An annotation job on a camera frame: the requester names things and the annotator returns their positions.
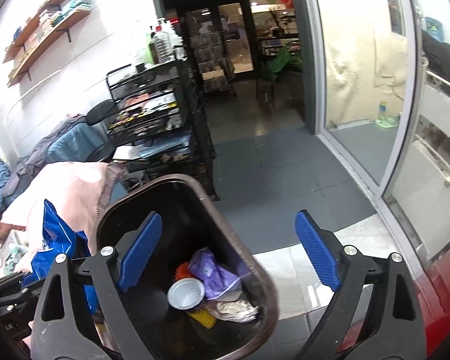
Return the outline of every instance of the shiny blue package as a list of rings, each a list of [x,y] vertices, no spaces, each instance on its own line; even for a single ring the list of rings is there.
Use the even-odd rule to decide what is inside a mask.
[[[55,257],[65,253],[69,258],[89,257],[87,236],[83,231],[75,232],[56,213],[47,199],[43,210],[43,250],[37,252],[31,261],[32,272],[22,281],[22,287],[45,278]],[[95,313],[97,295],[93,286],[84,286],[89,309]]]

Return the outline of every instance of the trash can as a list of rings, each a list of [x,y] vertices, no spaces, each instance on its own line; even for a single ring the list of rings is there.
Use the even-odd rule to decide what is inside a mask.
[[[150,211],[162,217],[161,238],[138,284],[121,295],[150,353],[164,360],[232,360],[256,351],[270,337],[278,319],[275,286],[197,180],[182,174],[166,175],[115,202],[98,223],[99,249],[116,245],[123,234],[136,230]],[[206,329],[168,305],[167,292],[176,268],[204,247],[241,277],[248,300],[259,306],[254,321],[217,321]]]

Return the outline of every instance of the white bowl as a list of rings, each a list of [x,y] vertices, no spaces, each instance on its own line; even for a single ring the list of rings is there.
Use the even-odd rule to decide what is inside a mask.
[[[195,278],[178,280],[168,290],[168,303],[178,310],[189,310],[198,306],[205,297],[205,286]]]

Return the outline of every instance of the silver screw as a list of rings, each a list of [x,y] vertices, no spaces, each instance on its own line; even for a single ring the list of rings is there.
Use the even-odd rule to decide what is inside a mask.
[[[113,253],[113,246],[104,246],[100,250],[100,254],[105,257],[110,256],[112,253]]]
[[[343,248],[343,251],[345,254],[348,254],[349,256],[355,256],[356,255],[356,247],[352,245],[347,245]]]
[[[396,263],[401,263],[403,260],[403,257],[400,253],[392,253],[391,259],[394,260]]]
[[[66,259],[67,259],[67,255],[65,253],[57,254],[55,257],[55,261],[59,264],[62,263],[63,261],[65,261]]]

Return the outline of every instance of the wall shelf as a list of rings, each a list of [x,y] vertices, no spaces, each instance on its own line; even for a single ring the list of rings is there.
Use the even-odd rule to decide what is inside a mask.
[[[31,18],[31,20],[27,23],[27,25],[24,28],[22,28],[22,32],[20,33],[18,38],[15,39],[10,45],[10,48],[7,50],[5,54],[5,58],[3,58],[3,63],[12,61],[17,56],[18,51],[22,47],[24,47],[25,42],[34,33],[35,29],[39,26],[40,14],[43,12],[43,10],[47,7],[59,6],[64,1],[65,0],[46,0],[42,4],[42,6],[38,9],[35,16]]]
[[[58,25],[53,28],[51,33],[42,38],[38,46],[34,50],[32,50],[29,55],[27,55],[27,57],[17,68],[17,71],[9,82],[8,87],[11,87],[22,81],[24,74],[28,72],[30,67],[37,61],[37,59],[39,59],[39,57],[45,52],[45,50],[53,44],[53,42],[55,42],[60,36],[62,36],[64,32],[68,32],[70,28],[72,28],[80,20],[84,19],[90,14],[90,11],[82,11],[79,10],[79,8],[80,6],[75,8],[70,14],[68,14],[67,17],[65,17],[65,19],[60,21],[60,23],[58,23]]]

